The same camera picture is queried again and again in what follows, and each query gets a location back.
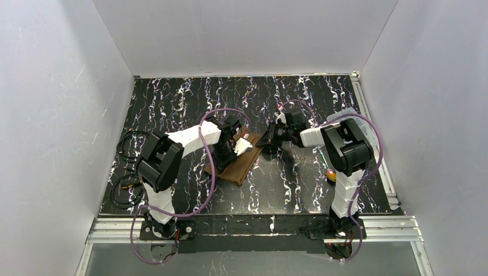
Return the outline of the brown woven cloth napkin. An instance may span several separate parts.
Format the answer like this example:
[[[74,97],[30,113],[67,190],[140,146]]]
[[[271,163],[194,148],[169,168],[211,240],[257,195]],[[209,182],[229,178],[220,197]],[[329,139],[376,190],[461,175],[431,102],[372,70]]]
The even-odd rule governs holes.
[[[227,182],[231,182],[237,186],[241,186],[243,184],[243,181],[247,177],[250,169],[252,168],[253,164],[256,162],[259,154],[261,153],[261,149],[256,147],[256,143],[259,140],[259,137],[255,133],[250,133],[245,134],[244,137],[238,137],[237,139],[234,139],[233,137],[231,137],[231,131],[227,130],[222,131],[220,137],[218,138],[218,142],[229,140],[237,141],[240,138],[244,138],[249,141],[253,146],[252,150],[243,153],[223,171],[218,171],[215,167],[217,178]],[[211,158],[215,166],[215,144],[211,145],[209,148],[212,150]]]

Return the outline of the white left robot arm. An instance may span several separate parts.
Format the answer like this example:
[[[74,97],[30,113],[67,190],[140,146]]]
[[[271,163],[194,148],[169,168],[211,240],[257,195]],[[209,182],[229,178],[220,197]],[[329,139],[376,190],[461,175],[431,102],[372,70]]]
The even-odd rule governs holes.
[[[214,116],[182,131],[152,133],[136,162],[136,172],[148,196],[146,223],[161,235],[173,233],[175,212],[171,186],[177,179],[181,162],[200,149],[210,150],[213,173],[222,173],[253,145],[242,137],[238,119],[220,121]]]

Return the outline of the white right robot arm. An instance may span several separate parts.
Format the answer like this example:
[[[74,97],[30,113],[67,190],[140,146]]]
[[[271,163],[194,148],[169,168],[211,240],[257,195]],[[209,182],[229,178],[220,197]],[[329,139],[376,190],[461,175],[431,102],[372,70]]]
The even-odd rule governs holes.
[[[311,127],[300,111],[276,109],[274,115],[257,147],[279,148],[285,141],[300,148],[324,146],[326,163],[336,174],[328,219],[307,230],[323,229],[332,234],[348,231],[358,222],[358,189],[370,161],[375,159],[373,146],[361,128],[364,116],[343,112],[322,126]]]

